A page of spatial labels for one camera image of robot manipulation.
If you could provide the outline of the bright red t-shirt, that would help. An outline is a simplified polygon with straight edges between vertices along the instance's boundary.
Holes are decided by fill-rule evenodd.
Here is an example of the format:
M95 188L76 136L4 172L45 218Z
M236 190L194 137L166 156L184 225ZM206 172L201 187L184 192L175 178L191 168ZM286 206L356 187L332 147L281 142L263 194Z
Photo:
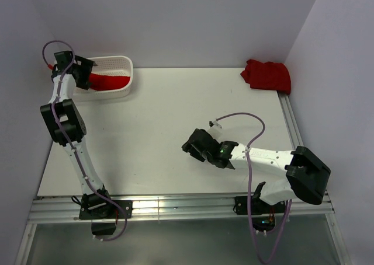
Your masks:
M90 88L95 91L118 90L127 86L129 82L129 76L89 75Z

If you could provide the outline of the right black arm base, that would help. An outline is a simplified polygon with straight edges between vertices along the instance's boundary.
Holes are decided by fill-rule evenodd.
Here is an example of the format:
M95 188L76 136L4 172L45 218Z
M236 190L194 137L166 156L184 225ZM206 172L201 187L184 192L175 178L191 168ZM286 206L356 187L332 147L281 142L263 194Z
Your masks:
M276 226L276 214L285 213L288 203L281 201L275 205L269 205L260 199L251 200L251 218L252 226L256 231L273 231ZM237 196L234 198L233 211L237 215L248 215L248 197Z

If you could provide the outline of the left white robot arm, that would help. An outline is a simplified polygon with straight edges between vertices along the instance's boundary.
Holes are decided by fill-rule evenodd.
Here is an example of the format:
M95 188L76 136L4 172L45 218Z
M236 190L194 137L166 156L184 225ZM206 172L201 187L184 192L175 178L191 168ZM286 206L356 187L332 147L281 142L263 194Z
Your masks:
M85 141L86 126L72 99L75 88L90 88L89 76L96 63L73 51L60 51L54 56L53 94L40 112L52 140L64 148L78 176L82 198L76 203L83 211L93 210L107 218L113 213L114 203L92 164Z

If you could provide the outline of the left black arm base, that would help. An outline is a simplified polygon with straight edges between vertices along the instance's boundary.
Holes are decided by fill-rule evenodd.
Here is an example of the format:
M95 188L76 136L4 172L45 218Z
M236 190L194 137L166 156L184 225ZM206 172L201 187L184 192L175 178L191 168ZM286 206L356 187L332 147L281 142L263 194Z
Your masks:
M84 194L81 199L72 196L71 200L80 207L78 219L91 221L91 233L102 240L114 240L122 234L127 227L127 219L132 215L131 200L114 200L112 204L96 194ZM115 235L119 219L124 219L124 228Z

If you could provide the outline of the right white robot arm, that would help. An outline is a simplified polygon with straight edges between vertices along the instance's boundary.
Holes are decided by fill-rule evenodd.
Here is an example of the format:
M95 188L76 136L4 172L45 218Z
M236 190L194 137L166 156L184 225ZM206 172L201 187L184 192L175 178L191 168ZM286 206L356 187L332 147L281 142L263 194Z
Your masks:
M295 198L320 205L331 175L330 168L306 147L298 146L294 151L247 148L234 141L218 142L203 129L195 129L182 150L220 169L251 168L278 177L274 182L259 183L255 189L252 205L259 212Z

